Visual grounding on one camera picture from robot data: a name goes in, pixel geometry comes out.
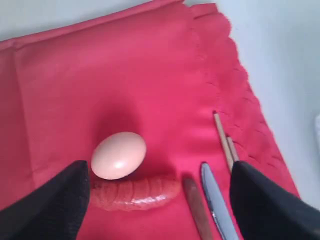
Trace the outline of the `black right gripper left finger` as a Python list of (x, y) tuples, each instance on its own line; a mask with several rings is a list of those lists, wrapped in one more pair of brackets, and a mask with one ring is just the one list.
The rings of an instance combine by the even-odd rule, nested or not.
[(74, 240), (90, 201), (88, 163), (77, 160), (1, 210), (2, 240)]

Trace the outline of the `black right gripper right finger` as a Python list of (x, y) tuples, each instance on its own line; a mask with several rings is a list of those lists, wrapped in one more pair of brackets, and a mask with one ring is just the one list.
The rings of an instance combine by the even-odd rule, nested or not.
[(229, 198), (245, 240), (318, 240), (320, 212), (245, 161), (233, 164)]

